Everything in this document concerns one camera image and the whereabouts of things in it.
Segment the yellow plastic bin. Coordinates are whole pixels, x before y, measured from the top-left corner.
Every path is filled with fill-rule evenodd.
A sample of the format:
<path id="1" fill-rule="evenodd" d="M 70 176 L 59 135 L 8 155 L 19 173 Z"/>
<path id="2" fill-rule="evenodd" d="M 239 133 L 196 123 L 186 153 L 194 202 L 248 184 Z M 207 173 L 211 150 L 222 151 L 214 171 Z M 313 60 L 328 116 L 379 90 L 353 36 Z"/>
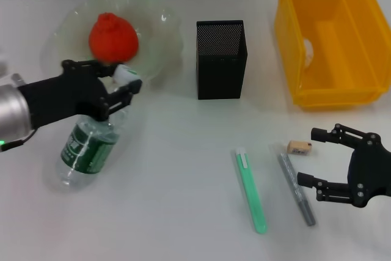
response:
<path id="1" fill-rule="evenodd" d="M 295 105 L 367 105 L 389 90 L 391 28 L 377 0 L 278 0 L 274 29 Z"/>

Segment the clear water bottle green label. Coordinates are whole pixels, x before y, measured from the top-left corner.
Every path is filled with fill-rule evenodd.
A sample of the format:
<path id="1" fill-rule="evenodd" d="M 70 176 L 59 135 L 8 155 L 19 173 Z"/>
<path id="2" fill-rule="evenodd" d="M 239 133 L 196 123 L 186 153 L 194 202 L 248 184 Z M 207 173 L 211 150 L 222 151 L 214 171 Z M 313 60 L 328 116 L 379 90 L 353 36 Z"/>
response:
<path id="1" fill-rule="evenodd" d="M 55 165 L 57 191 L 80 191 L 96 180 L 125 127 L 129 108 L 116 111 L 104 122 L 79 117 Z"/>

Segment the red-orange knobbed orange fruit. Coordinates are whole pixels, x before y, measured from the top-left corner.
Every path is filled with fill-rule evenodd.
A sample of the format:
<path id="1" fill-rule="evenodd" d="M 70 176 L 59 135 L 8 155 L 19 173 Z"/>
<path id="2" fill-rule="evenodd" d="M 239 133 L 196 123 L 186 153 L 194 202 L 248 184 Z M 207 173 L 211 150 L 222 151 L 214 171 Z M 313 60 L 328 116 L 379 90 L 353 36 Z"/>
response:
<path id="1" fill-rule="evenodd" d="M 124 18 L 105 12 L 98 16 L 90 31 L 89 48 L 100 61 L 127 62 L 138 52 L 137 32 Z"/>

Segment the clear greenish glass fruit plate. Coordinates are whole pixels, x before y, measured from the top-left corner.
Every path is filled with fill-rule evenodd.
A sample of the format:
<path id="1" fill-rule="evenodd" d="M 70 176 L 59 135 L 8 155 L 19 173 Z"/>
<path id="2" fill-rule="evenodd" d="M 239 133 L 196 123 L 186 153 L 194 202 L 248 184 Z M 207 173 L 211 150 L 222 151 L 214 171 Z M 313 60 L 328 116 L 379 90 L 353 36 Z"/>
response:
<path id="1" fill-rule="evenodd" d="M 40 66 L 45 77 L 62 72 L 66 59 L 93 59 L 89 34 L 98 16 L 113 13 L 135 28 L 139 49 L 126 62 L 148 83 L 167 66 L 179 62 L 183 49 L 180 18 L 159 0 L 85 0 L 71 10 L 47 39 L 40 53 Z"/>

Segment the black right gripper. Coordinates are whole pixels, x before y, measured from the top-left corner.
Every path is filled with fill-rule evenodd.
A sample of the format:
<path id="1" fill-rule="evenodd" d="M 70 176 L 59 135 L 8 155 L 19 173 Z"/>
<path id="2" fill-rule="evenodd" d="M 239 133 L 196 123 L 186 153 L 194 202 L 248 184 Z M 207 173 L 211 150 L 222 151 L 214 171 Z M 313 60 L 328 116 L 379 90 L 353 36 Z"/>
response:
<path id="1" fill-rule="evenodd" d="M 354 149 L 347 183 L 328 182 L 313 175 L 297 173 L 298 185 L 315 188 L 317 201 L 364 208 L 373 197 L 391 197 L 391 152 L 384 148 L 378 134 L 364 133 L 336 123 L 330 132 L 312 128 L 310 135 L 313 141 Z"/>

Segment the green pen with white clip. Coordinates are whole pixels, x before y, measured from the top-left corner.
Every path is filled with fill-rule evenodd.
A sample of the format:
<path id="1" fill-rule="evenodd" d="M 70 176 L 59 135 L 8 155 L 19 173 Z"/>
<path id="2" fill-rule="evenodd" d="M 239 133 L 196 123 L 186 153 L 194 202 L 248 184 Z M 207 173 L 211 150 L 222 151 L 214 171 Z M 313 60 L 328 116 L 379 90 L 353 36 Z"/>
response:
<path id="1" fill-rule="evenodd" d="M 264 234 L 267 232 L 268 227 L 245 148 L 237 148 L 235 150 L 235 158 L 241 175 L 243 188 L 246 193 L 254 229 L 257 233 Z"/>

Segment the grey marker pen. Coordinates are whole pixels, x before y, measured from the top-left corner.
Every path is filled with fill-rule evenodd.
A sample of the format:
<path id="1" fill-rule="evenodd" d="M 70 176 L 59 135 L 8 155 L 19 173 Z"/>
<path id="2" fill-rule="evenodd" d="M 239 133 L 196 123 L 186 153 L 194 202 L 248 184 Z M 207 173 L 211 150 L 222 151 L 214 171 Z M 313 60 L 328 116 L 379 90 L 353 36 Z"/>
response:
<path id="1" fill-rule="evenodd" d="M 288 154 L 278 152 L 277 159 L 306 225 L 309 227 L 315 226 L 315 217 L 302 187 L 298 184 L 297 173 L 288 157 Z"/>

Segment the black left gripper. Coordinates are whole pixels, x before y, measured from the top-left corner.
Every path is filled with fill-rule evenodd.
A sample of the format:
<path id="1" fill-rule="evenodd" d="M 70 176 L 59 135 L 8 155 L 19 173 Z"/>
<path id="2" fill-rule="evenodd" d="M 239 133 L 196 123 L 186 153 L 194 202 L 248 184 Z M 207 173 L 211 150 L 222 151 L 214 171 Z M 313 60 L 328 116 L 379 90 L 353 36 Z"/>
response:
<path id="1" fill-rule="evenodd" d="M 27 102 L 32 129 L 75 115 L 105 121 L 130 105 L 133 96 L 141 90 L 140 79 L 111 93 L 100 81 L 100 78 L 112 76 L 118 65 L 99 60 L 64 60 L 59 76 L 18 87 Z"/>

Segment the black mesh pen holder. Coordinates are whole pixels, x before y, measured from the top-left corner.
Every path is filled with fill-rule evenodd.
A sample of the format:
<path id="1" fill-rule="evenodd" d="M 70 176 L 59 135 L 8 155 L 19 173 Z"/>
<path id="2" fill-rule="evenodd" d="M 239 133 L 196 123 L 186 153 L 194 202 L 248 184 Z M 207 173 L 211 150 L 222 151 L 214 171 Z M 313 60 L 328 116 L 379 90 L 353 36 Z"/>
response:
<path id="1" fill-rule="evenodd" d="M 239 99 L 247 62 L 243 21 L 198 21 L 196 26 L 198 99 Z"/>

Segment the beige eraser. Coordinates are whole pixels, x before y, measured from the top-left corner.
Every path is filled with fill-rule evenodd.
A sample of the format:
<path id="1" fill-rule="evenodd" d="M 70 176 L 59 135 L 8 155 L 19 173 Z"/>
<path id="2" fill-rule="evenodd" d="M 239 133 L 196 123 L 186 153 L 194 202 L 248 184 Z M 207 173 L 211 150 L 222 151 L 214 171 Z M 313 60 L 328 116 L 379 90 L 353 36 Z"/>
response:
<path id="1" fill-rule="evenodd" d="M 312 144 L 304 141 L 290 141 L 287 153 L 295 155 L 308 155 L 312 151 Z"/>

